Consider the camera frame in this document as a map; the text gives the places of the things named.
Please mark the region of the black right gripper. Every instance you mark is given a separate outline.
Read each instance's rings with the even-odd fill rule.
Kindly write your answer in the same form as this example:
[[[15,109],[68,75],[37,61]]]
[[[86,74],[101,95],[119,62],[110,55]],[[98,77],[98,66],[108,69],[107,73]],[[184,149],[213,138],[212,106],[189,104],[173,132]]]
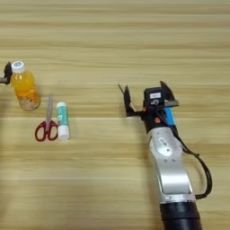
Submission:
[[[125,86],[124,90],[124,103],[126,114],[128,117],[140,117],[145,123],[146,132],[153,128],[168,127],[174,134],[178,133],[173,116],[173,107],[177,107],[179,102],[175,100],[173,91],[164,82],[160,82],[161,87],[164,89],[165,99],[170,102],[159,102],[158,104],[151,104],[150,102],[143,101],[143,113],[137,111],[130,99],[129,88]]]

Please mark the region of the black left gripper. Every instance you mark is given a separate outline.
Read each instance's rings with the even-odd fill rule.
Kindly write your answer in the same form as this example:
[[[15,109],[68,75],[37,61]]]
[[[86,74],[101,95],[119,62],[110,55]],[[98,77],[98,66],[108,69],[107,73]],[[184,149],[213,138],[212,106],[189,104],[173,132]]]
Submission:
[[[11,81],[12,74],[12,65],[10,62],[8,62],[4,67],[4,77],[0,77],[0,84],[8,85]]]

